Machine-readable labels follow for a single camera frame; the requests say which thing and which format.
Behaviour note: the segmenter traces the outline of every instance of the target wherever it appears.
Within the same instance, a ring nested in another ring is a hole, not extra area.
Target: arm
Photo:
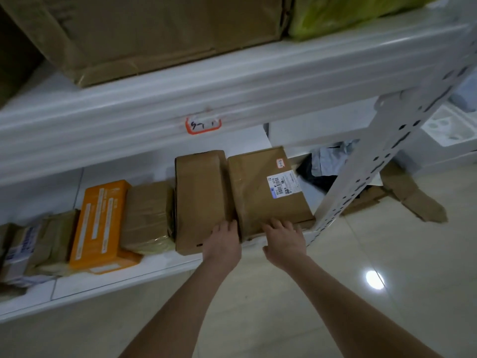
[[[189,358],[206,311],[242,256],[237,222],[222,222],[204,242],[202,264],[127,346],[120,358]]]
[[[303,290],[345,358],[441,357],[315,264],[301,230],[290,222],[272,225],[263,225],[266,258]]]

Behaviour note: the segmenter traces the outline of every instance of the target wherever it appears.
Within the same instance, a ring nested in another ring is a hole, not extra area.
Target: small red-bordered sticker
[[[200,134],[205,132],[216,131],[222,126],[220,118],[205,119],[197,117],[186,118],[186,129],[189,134]]]

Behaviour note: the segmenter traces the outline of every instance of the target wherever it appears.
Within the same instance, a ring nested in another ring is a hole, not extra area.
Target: person's right hand
[[[290,262],[306,256],[306,241],[298,228],[293,229],[290,221],[283,222],[271,219],[271,226],[262,224],[267,235],[268,246],[263,247],[263,252],[268,261],[277,268],[286,270]]]

